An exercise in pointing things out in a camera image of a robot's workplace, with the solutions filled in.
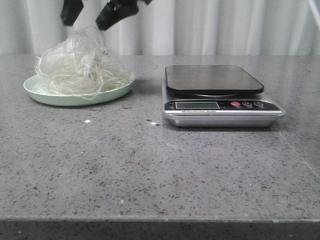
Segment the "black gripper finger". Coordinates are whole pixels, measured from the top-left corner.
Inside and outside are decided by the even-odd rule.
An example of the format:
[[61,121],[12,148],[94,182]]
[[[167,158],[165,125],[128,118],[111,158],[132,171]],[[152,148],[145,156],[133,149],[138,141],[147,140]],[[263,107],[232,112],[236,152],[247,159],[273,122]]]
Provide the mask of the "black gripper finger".
[[82,0],[64,0],[60,13],[60,19],[63,25],[73,26],[83,8]]
[[101,31],[106,31],[119,21],[139,12],[138,0],[109,0],[95,20]]

